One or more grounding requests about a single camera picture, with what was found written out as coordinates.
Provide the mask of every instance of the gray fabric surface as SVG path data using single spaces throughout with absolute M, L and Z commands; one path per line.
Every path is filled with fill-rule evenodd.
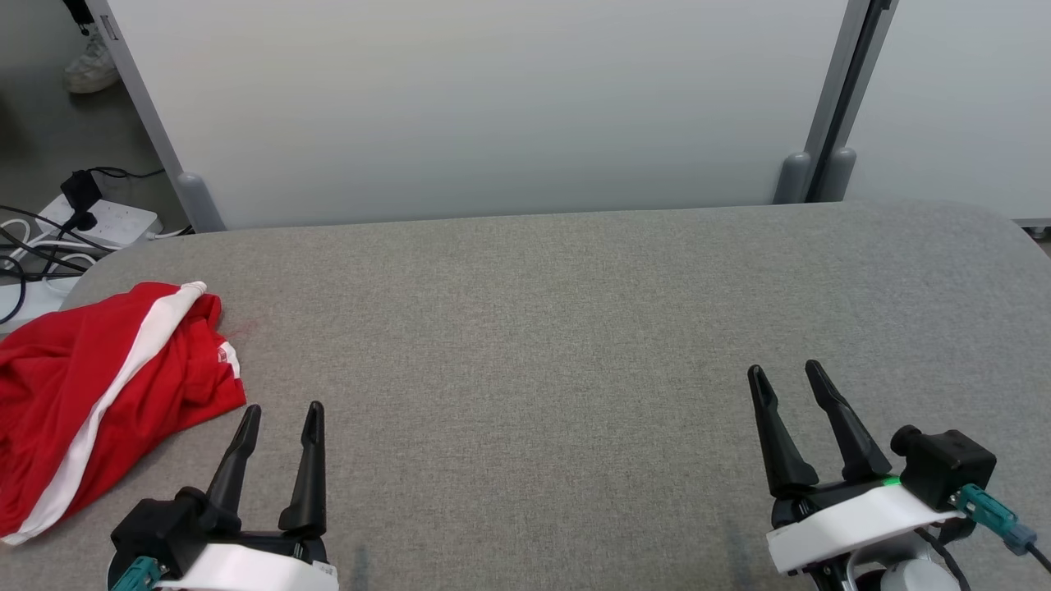
M 833 480 L 809 358 L 888 456 L 906 423 L 993 450 L 991 491 L 1051 550 L 1051 261 L 984 210 L 236 231 L 118 252 L 68 305 L 147 280 L 203 280 L 223 299 L 221 331 L 264 408 L 247 528 L 276 525 L 307 403 L 325 403 L 325 539 L 345 590 L 809 589 L 766 552 L 745 379 L 763 365 L 802 453 Z M 206 487 L 239 419 L 171 437 L 87 510 L 0 551 L 4 588 L 101 589 L 110 529 L 142 497 Z M 1051 588 L 988 532 L 952 548 L 974 589 Z

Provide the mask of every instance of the red garment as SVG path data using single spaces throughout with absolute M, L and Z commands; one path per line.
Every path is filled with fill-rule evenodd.
M 5 542 L 86 507 L 171 433 L 245 404 L 233 349 L 215 332 L 220 300 L 204 288 L 142 283 L 0 342 L 0 535 L 23 530 Z M 38 502 L 46 512 L 42 495 L 54 521 L 35 516 L 36 531 L 26 519 Z

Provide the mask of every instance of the teal cable plug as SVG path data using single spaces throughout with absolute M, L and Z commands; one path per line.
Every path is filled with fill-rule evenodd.
M 1029 552 L 1029 546 L 1036 543 L 1036 532 L 1019 524 L 1017 514 L 982 488 L 972 484 L 964 485 L 953 497 L 950 501 L 956 509 L 975 523 L 991 529 L 1016 555 L 1025 555 Z
M 149 591 L 164 571 L 156 558 L 139 556 L 109 591 Z

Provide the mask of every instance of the white partition panel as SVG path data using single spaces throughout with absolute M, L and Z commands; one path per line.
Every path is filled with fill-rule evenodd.
M 847 0 L 108 4 L 241 228 L 769 203 Z
M 900 0 L 847 141 L 845 199 L 1051 223 L 1049 22 L 1042 0 Z

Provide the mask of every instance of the sneaker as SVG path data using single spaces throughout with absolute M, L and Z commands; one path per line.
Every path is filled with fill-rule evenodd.
M 87 47 L 62 73 L 66 90 L 77 95 L 98 93 L 121 79 L 98 25 L 89 24 L 87 30 Z

